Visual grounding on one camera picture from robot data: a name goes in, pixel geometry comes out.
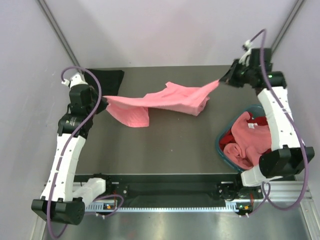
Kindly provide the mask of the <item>pink t shirt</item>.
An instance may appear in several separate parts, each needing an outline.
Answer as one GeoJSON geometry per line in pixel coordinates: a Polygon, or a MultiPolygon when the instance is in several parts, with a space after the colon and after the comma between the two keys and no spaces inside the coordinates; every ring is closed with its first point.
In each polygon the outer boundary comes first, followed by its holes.
{"type": "Polygon", "coordinates": [[[202,87],[187,87],[167,82],[163,90],[148,93],[144,97],[105,95],[104,98],[108,102],[107,112],[117,121],[127,127],[144,128],[150,125],[150,108],[198,116],[206,107],[209,94],[218,86],[218,80],[202,87]]]}

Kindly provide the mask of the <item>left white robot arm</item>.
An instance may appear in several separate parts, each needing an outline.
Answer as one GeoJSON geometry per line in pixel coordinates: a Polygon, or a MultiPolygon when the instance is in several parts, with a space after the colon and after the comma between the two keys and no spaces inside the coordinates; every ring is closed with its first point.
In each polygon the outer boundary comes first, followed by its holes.
{"type": "Polygon", "coordinates": [[[56,152],[48,181],[40,198],[32,201],[31,209],[45,221],[79,225],[89,204],[98,196],[109,198],[114,191],[106,177],[97,174],[73,190],[80,153],[93,126],[93,117],[107,107],[107,102],[81,73],[62,83],[69,87],[70,103],[58,122],[56,152]]]}

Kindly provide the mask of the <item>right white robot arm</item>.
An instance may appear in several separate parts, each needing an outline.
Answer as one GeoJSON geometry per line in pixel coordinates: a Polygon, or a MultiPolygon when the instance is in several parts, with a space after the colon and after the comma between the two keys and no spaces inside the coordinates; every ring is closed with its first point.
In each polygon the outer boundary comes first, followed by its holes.
{"type": "Polygon", "coordinates": [[[255,90],[270,129],[271,152],[259,158],[258,166],[239,175],[240,181],[233,185],[239,198],[262,182],[300,174],[315,156],[314,148],[306,147],[295,131],[285,77],[272,70],[272,50],[248,46],[244,50],[220,81],[236,88],[248,84],[255,90]]]}

